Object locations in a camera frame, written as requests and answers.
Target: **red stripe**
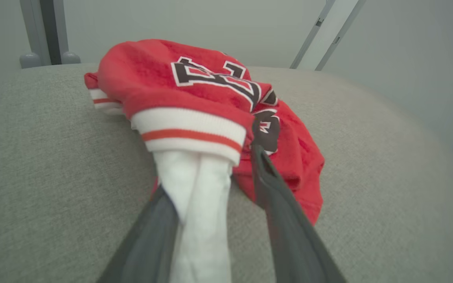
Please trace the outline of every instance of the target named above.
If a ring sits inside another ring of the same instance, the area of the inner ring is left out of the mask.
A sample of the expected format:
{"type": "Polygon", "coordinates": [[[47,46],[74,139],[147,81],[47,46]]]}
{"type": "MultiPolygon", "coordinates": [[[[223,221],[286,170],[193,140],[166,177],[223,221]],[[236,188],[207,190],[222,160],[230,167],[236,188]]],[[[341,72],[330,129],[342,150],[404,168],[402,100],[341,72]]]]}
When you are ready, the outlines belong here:
{"type": "Polygon", "coordinates": [[[94,101],[94,104],[97,104],[97,103],[106,103],[106,102],[120,103],[120,101],[114,100],[114,99],[111,99],[111,98],[99,98],[99,99],[94,99],[93,101],[94,101]]]}
{"type": "Polygon", "coordinates": [[[208,134],[206,132],[198,132],[192,130],[183,130],[183,129],[165,129],[147,132],[146,134],[141,135],[144,141],[157,140],[159,138],[191,138],[193,140],[203,140],[212,143],[221,143],[222,145],[227,145],[228,147],[233,148],[237,152],[241,152],[242,146],[236,143],[229,138],[224,136],[218,136],[216,134],[208,134]]]}

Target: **red fabric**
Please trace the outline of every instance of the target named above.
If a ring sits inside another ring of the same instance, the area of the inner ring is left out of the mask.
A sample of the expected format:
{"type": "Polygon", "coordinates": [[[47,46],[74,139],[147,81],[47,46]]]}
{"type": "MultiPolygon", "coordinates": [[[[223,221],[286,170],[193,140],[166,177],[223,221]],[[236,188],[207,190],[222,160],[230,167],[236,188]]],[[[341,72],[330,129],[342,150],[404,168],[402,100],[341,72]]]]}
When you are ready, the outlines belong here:
{"type": "MultiPolygon", "coordinates": [[[[253,99],[249,100],[223,83],[182,84],[179,75],[176,75],[176,63],[182,62],[183,57],[196,64],[186,65],[190,67],[186,71],[189,75],[212,77],[225,74],[222,76],[224,83],[250,88],[252,82],[248,70],[239,75],[233,69],[228,69],[231,67],[225,67],[230,62],[245,68],[233,57],[219,51],[156,39],[116,45],[101,60],[97,73],[85,75],[85,84],[90,89],[99,87],[110,99],[122,102],[124,113],[129,119],[135,113],[153,107],[177,107],[220,116],[243,126],[248,134],[241,153],[241,163],[234,168],[234,177],[252,200],[256,197],[249,156],[253,115],[267,109],[273,111],[272,120],[266,120],[264,128],[260,129],[271,130],[269,121],[272,121],[272,126],[277,120],[279,122],[279,136],[275,137],[277,151],[270,159],[311,223],[315,224],[322,205],[319,175],[324,158],[305,125],[284,102],[271,99],[272,103],[264,104],[269,101],[266,100],[269,95],[275,97],[275,93],[271,94],[270,84],[255,83],[260,93],[254,103],[253,99]]],[[[179,66],[184,68],[185,65],[179,63],[179,66]]]]}

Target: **red sweatshirt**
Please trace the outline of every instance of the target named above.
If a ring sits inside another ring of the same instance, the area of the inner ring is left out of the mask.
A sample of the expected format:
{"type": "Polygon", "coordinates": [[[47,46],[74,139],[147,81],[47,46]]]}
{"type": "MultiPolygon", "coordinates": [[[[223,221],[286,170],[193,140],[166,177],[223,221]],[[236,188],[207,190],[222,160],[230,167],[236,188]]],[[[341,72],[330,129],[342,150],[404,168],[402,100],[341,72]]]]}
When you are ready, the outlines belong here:
{"type": "Polygon", "coordinates": [[[96,108],[124,113],[149,151],[191,150],[231,160],[252,200],[249,145],[259,116],[262,146],[309,220],[317,221],[324,158],[272,86],[251,81],[233,57],[165,40],[125,42],[109,50],[97,73],[85,75],[85,84],[96,108]]]}

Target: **black strip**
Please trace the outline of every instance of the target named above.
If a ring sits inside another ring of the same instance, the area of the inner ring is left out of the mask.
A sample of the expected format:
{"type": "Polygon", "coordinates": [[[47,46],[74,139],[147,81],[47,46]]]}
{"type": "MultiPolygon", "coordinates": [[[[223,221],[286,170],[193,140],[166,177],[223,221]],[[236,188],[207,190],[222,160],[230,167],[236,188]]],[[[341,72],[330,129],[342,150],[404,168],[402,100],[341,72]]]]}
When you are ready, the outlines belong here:
{"type": "Polygon", "coordinates": [[[53,0],[40,0],[41,15],[45,26],[46,41],[48,43],[48,53],[52,65],[60,65],[61,50],[59,49],[59,37],[57,35],[57,25],[55,23],[55,9],[53,0]]]}

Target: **gray upholstered surface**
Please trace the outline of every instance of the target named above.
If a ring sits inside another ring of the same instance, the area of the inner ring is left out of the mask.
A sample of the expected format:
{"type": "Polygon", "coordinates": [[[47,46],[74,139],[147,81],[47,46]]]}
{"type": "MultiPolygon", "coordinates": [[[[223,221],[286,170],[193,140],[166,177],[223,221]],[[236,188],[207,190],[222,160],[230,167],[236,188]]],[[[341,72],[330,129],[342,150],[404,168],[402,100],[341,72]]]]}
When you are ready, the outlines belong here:
{"type": "MultiPolygon", "coordinates": [[[[0,282],[93,282],[144,205],[153,163],[124,118],[94,111],[83,73],[0,82],[0,282]]],[[[453,282],[453,156],[378,96],[323,73],[251,68],[326,158],[317,230],[350,282],[453,282]]],[[[272,282],[264,215],[233,188],[235,282],[272,282]]]]}

